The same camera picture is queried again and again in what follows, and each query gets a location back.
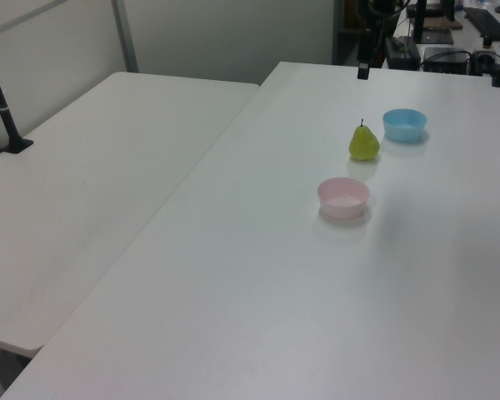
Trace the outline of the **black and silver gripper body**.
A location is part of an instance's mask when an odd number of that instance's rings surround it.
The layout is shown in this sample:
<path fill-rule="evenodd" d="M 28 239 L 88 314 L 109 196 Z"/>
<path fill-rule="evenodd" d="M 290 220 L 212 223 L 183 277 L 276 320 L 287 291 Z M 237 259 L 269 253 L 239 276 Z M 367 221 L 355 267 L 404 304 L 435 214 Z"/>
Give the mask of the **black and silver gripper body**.
<path fill-rule="evenodd" d="M 396 0 L 357 0 L 356 14 L 364 21 L 366 29 L 375 29 L 401 12 L 401 2 Z"/>

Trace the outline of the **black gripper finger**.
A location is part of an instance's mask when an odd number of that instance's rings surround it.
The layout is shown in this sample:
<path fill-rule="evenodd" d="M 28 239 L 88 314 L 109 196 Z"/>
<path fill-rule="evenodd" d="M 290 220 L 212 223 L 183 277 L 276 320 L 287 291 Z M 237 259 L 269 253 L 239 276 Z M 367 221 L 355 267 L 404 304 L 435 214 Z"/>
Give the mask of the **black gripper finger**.
<path fill-rule="evenodd" d="M 372 67 L 381 68 L 385 60 L 385 53 L 384 53 L 385 36 L 382 24 L 375 26 L 375 28 L 372 30 L 372 36 L 374 45 L 372 51 Z"/>
<path fill-rule="evenodd" d="M 360 35 L 357 50 L 357 78 L 368 80 L 371 61 L 371 30 L 366 29 Z"/>

